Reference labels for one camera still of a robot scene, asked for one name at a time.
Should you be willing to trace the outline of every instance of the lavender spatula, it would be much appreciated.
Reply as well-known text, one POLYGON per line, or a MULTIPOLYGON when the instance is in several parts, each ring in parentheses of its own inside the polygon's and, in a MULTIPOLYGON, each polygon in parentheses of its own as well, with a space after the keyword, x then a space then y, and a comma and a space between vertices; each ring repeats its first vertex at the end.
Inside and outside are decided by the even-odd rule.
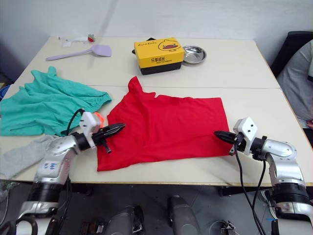
POLYGON ((50 56, 46 58, 46 61, 50 60, 58 60, 58 59, 63 59, 75 55, 83 55, 87 54, 89 52, 93 52, 95 55, 100 55, 100 56, 107 56, 110 57, 112 55, 111 47, 107 45, 93 45, 91 48, 88 50, 80 51, 80 52, 75 52, 75 53, 70 53, 70 54, 65 54, 65 55, 55 55, 55 56, 50 56))

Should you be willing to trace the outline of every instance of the red t-shirt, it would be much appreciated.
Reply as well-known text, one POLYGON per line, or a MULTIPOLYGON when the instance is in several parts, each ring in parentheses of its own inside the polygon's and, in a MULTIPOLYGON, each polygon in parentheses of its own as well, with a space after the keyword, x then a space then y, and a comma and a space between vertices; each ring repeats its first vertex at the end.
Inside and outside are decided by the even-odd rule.
POLYGON ((125 128, 98 146, 98 171, 136 163, 228 155, 231 145, 214 135, 229 131, 221 98, 178 98, 145 93, 137 79, 108 115, 125 128))

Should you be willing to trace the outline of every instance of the person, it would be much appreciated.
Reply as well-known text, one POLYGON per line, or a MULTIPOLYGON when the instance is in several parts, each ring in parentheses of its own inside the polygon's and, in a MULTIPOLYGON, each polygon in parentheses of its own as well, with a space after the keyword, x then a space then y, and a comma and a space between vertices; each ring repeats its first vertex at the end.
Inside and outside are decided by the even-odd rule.
POLYGON ((277 81, 313 147, 313 40, 293 55, 277 81))

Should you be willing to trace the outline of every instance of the metal bowl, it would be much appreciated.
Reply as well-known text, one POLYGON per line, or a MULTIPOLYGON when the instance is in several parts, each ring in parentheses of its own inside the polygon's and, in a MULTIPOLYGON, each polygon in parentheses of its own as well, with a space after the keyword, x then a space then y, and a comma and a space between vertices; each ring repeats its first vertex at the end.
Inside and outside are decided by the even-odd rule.
POLYGON ((184 46, 184 62, 190 65, 201 63, 206 58, 205 50, 198 46, 184 46))

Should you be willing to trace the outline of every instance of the yellow box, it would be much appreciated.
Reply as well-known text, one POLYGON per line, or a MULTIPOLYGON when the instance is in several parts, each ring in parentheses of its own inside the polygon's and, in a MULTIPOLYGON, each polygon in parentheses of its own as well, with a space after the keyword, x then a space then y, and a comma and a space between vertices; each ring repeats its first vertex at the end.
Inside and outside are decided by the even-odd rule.
POLYGON ((138 42, 134 48, 142 74, 179 69, 184 59, 184 49, 176 38, 138 42))

